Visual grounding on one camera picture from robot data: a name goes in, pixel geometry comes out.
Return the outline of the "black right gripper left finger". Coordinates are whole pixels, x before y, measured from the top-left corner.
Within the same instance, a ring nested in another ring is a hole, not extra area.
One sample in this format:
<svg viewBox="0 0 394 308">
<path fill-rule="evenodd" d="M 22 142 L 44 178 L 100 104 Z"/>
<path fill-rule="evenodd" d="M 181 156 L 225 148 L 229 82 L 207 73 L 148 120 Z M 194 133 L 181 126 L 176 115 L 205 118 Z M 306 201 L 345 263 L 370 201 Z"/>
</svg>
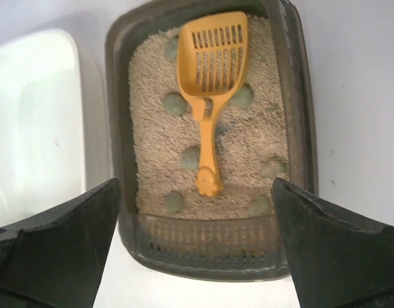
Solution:
<svg viewBox="0 0 394 308">
<path fill-rule="evenodd" d="M 112 178 L 0 227 L 0 307 L 92 307 L 120 206 Z"/>
</svg>

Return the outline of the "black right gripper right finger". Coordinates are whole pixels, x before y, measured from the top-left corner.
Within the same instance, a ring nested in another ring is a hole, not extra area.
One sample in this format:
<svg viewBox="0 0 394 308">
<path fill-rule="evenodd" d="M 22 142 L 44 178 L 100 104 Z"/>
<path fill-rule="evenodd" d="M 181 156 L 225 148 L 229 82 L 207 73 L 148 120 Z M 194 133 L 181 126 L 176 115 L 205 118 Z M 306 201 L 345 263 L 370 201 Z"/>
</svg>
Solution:
<svg viewBox="0 0 394 308">
<path fill-rule="evenodd" d="M 281 178 L 271 195 L 301 307 L 394 307 L 394 226 Z"/>
</svg>

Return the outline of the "dark translucent litter box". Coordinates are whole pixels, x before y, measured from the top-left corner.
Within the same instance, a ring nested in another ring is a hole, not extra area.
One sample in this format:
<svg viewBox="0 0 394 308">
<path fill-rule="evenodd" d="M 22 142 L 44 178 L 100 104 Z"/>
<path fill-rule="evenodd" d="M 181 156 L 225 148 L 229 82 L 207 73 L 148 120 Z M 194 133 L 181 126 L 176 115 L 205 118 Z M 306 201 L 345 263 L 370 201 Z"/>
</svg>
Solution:
<svg viewBox="0 0 394 308">
<path fill-rule="evenodd" d="M 267 17 L 277 53 L 289 143 L 289 179 L 318 193 L 313 99 L 302 24 L 290 1 L 150 1 L 120 16 L 105 44 L 107 98 L 115 176 L 123 204 L 119 233 L 143 266 L 187 278 L 249 282 L 290 274 L 275 217 L 187 220 L 140 214 L 129 110 L 128 63 L 148 35 L 231 10 Z"/>
</svg>

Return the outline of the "yellow plastic litter scoop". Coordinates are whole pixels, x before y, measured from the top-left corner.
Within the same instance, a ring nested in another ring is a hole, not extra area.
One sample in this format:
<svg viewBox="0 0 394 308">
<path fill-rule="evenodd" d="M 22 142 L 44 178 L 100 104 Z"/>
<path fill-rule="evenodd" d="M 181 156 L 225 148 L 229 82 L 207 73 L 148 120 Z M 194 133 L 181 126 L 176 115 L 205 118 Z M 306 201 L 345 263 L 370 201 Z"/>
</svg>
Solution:
<svg viewBox="0 0 394 308">
<path fill-rule="evenodd" d="M 203 196 L 223 188 L 216 158 L 215 130 L 221 111 L 246 81 L 248 18 L 244 12 L 208 15 L 183 25 L 176 60 L 180 93 L 200 126 L 196 186 Z"/>
</svg>

